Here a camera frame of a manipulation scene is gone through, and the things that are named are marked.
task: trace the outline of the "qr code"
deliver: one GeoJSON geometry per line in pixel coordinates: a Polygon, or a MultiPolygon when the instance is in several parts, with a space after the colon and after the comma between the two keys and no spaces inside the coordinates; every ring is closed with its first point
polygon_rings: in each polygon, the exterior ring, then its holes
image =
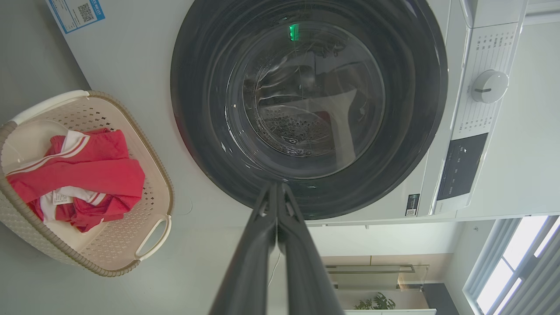
{"type": "Polygon", "coordinates": [[[91,12],[89,3],[79,6],[78,10],[80,11],[80,15],[82,16],[84,22],[88,22],[94,19],[94,14],[93,12],[91,12]]]}

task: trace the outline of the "clothing tag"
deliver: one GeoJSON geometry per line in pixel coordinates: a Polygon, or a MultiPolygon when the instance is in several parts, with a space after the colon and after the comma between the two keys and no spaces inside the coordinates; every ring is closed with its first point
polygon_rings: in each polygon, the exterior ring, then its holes
{"type": "Polygon", "coordinates": [[[74,198],[53,192],[53,204],[55,205],[65,205],[67,203],[73,203],[74,198]]]}

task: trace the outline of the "green light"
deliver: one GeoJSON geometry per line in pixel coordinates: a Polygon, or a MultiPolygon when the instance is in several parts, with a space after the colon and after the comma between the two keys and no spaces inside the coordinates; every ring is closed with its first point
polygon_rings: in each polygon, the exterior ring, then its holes
{"type": "Polygon", "coordinates": [[[290,39],[296,41],[300,39],[300,25],[292,24],[290,25],[290,39]]]}

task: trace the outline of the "control panel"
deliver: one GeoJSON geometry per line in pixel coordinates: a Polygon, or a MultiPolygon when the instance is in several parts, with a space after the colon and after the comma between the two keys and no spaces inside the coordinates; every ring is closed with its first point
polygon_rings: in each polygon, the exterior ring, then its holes
{"type": "Polygon", "coordinates": [[[486,142],[509,85],[516,36],[517,23],[472,30],[435,214],[462,209],[470,202],[486,142]]]}
{"type": "Polygon", "coordinates": [[[490,131],[490,127],[496,119],[497,108],[501,103],[503,93],[500,95],[500,99],[492,103],[485,103],[482,99],[477,99],[476,95],[473,97],[473,93],[492,93],[501,86],[496,86],[494,90],[491,87],[475,90],[475,83],[477,78],[483,74],[486,75],[487,71],[495,71],[507,76],[504,72],[506,72],[512,53],[516,29],[517,23],[473,29],[452,140],[477,136],[490,131]]]}

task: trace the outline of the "label sticker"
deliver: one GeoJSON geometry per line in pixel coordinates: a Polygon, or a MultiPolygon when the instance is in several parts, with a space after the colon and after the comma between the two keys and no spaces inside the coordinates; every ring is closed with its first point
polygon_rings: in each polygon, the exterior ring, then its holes
{"type": "Polygon", "coordinates": [[[49,0],[66,34],[105,18],[99,0],[49,0]]]}
{"type": "Polygon", "coordinates": [[[420,194],[409,194],[407,202],[407,211],[404,216],[416,216],[418,212],[418,201],[420,200],[420,194]]]}
{"type": "Polygon", "coordinates": [[[74,203],[74,198],[53,192],[53,204],[55,205],[65,205],[67,203],[74,203]]]}

